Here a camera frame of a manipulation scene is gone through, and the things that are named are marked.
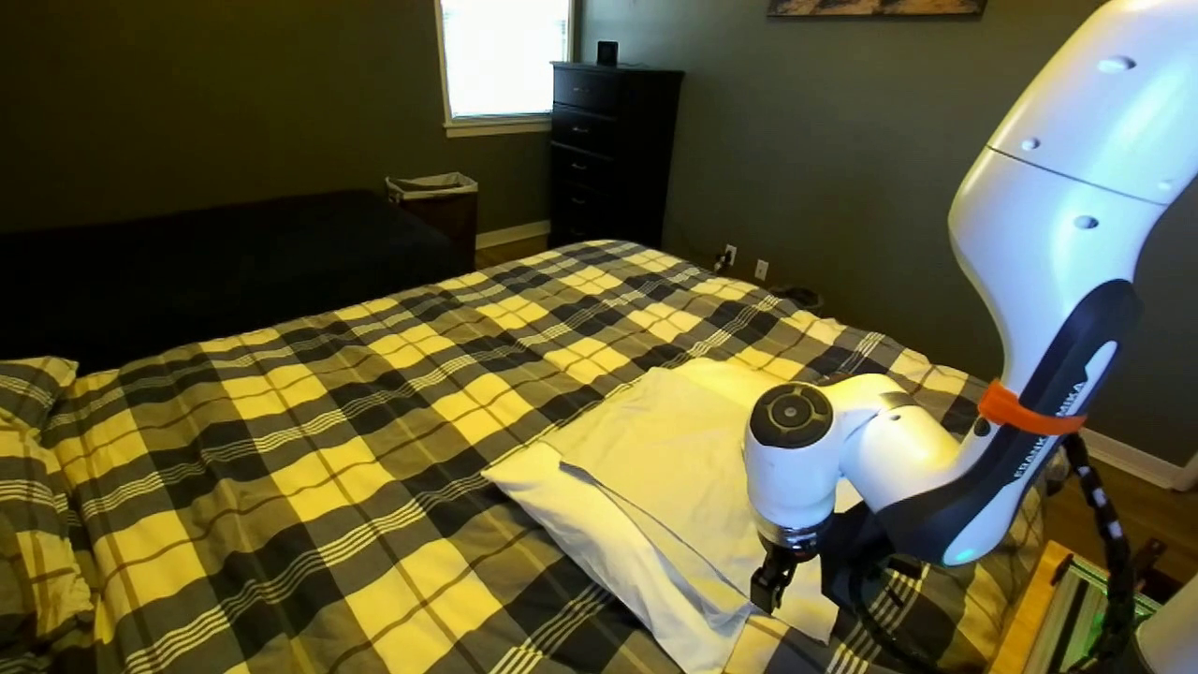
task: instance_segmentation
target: black dresser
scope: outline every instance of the black dresser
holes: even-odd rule
[[[552,244],[662,244],[682,70],[555,65]]]

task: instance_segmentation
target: dark gray wall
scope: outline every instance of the dark gray wall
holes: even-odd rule
[[[0,229],[466,169],[547,216],[547,140],[445,140],[426,0],[24,0],[0,23]]]
[[[724,239],[823,292],[840,319],[943,364],[1000,372],[990,314],[949,249],[975,153],[1092,0],[993,0],[979,23],[772,23],[769,0],[590,0],[585,45],[682,68],[668,239]],[[1189,462],[1198,438],[1198,195],[1142,256],[1145,322],[1092,428]]]

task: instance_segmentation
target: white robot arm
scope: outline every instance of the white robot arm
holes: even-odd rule
[[[950,203],[956,257],[1003,336],[959,441],[888,378],[762,402],[748,485],[766,538],[810,546],[849,481],[899,553],[990,553],[1101,390],[1136,322],[1136,264],[1198,171],[1198,0],[1111,0],[1016,100]]]

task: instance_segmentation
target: yellow and black plaid blanket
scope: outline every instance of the yellow and black plaid blanket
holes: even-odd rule
[[[95,606],[54,609],[103,671],[672,671],[481,472],[692,355],[888,372],[956,431],[983,390],[662,252],[573,244],[65,386],[26,457],[54,453]],[[873,626],[766,663],[983,666],[1033,546],[1031,518],[975,568],[885,573]]]

